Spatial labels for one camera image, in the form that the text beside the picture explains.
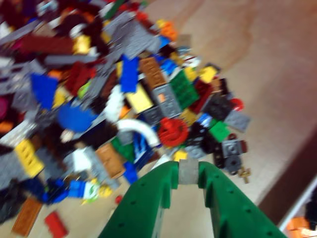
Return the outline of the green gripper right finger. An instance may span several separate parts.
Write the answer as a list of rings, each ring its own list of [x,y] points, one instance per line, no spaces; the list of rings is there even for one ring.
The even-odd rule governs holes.
[[[199,162],[198,187],[215,238],[284,238],[279,228],[219,168]]]

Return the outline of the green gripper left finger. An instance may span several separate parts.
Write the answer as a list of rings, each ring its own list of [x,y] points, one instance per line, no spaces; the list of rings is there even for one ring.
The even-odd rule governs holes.
[[[163,210],[178,188],[179,163],[161,164],[134,182],[101,231],[100,238],[158,238]]]

